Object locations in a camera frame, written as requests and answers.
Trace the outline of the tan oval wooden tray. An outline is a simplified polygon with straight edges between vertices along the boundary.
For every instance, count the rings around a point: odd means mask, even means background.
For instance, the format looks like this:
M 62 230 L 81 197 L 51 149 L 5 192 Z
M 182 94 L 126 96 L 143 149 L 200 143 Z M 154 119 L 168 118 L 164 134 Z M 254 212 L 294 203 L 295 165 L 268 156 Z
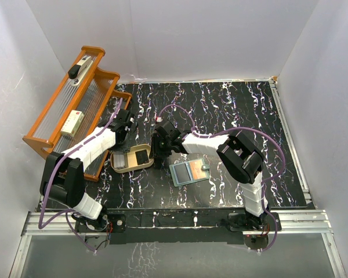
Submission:
M 136 171 L 136 170 L 145 169 L 145 168 L 148 168 L 148 167 L 152 166 L 153 163 L 154 163 L 154 159 L 150 158 L 150 157 L 149 157 L 149 160 L 150 160 L 149 163 L 142 164 L 142 165 L 138 165 L 137 164 L 135 152 L 139 151 L 139 150 L 142 150 L 142 149 L 146 149 L 147 152 L 148 152 L 148 156 L 149 156 L 149 154 L 151 152 L 151 146 L 148 145 L 148 144 L 141 144 L 141 145 L 132 146 L 130 148 L 129 152 L 120 152 L 120 151 L 112 152 L 111 155 L 110 155 L 110 165 L 111 165 L 112 169 L 115 172 L 122 174 L 122 173 L 127 173 L 127 172 L 130 172 L 130 171 Z M 118 170 L 118 169 L 114 168 L 114 165 L 113 165 L 113 154 L 114 153 L 124 154 L 125 155 L 126 167 L 124 169 L 119 169 Z

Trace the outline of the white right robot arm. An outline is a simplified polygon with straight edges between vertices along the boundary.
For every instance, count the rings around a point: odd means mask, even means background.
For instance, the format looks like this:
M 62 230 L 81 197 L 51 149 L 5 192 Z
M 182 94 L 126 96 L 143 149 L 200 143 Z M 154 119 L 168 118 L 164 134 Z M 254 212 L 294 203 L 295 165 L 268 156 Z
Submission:
M 259 230 L 267 224 L 264 209 L 268 207 L 268 201 L 262 194 L 264 155 L 243 132 L 198 134 L 180 131 L 170 121 L 164 120 L 155 125 L 150 156 L 163 159 L 172 152 L 217 156 L 231 177 L 241 185 L 245 213 L 234 222 L 224 221 L 229 226 Z

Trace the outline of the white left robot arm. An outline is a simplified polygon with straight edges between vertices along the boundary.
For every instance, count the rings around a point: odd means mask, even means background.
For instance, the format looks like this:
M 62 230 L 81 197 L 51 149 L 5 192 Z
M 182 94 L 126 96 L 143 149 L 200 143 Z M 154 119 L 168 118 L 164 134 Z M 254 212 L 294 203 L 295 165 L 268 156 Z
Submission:
M 84 172 L 105 151 L 121 146 L 134 122 L 135 115 L 130 110 L 120 109 L 77 145 L 62 153 L 50 153 L 39 189 L 43 206 L 48 199 L 54 200 L 78 213 L 85 225 L 96 231 L 105 229 L 106 208 L 86 193 Z

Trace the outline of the orange wooden shelf rack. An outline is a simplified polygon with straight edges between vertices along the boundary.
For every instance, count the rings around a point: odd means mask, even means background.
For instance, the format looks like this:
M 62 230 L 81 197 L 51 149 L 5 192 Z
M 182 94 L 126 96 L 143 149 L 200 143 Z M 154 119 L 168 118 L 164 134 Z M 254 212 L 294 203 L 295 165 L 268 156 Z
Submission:
M 65 76 L 28 134 L 23 137 L 23 141 L 42 158 L 53 151 L 61 153 L 90 135 L 109 108 L 109 101 L 113 100 L 123 109 L 128 108 L 132 95 L 115 88 L 119 74 L 99 68 L 104 55 L 105 51 L 100 47 L 81 48 L 74 62 L 78 63 L 83 58 L 91 60 L 89 68 L 82 73 L 82 79 Z M 73 110 L 83 113 L 81 125 L 74 136 L 62 135 L 61 129 Z

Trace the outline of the mint green card holder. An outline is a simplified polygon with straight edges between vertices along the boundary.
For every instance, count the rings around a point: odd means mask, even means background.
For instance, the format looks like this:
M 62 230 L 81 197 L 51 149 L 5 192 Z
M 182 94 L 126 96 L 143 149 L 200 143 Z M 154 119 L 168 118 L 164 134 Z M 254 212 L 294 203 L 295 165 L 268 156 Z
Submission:
M 203 162 L 203 169 L 206 171 L 207 173 L 207 178 L 204 178 L 204 179 L 201 179 L 201 180 L 194 180 L 193 177 L 192 177 L 192 174 L 191 174 L 191 170 L 190 170 L 190 166 L 189 166 L 189 162 L 190 161 L 194 161 L 194 160 L 202 160 Z M 204 181 L 204 180 L 208 180 L 210 178 L 210 174 L 209 174 L 209 166 L 207 164 L 205 164 L 205 161 L 203 158 L 201 159 L 194 159 L 194 160 L 189 160 L 189 161 L 186 161 L 186 162 L 181 162 L 181 163 L 176 163 L 176 164 L 182 164 L 182 163 L 185 163 L 187 168 L 188 168 L 188 172 L 190 173 L 190 177 L 191 177 L 191 181 L 190 182 L 187 182 L 187 183 L 184 183 L 184 184 L 178 184 L 177 183 L 177 180 L 176 180 L 176 176 L 175 176 L 175 172 L 174 172 L 174 169 L 173 169 L 173 166 L 175 164 L 171 164 L 169 166 L 169 169 L 170 169 L 170 172 L 171 172 L 171 177 L 172 177 L 172 180 L 173 180 L 173 184 L 175 187 L 180 187 L 180 186 L 185 186 L 185 185 L 188 185 L 188 184 L 193 184 L 195 182 L 199 182 L 199 181 Z

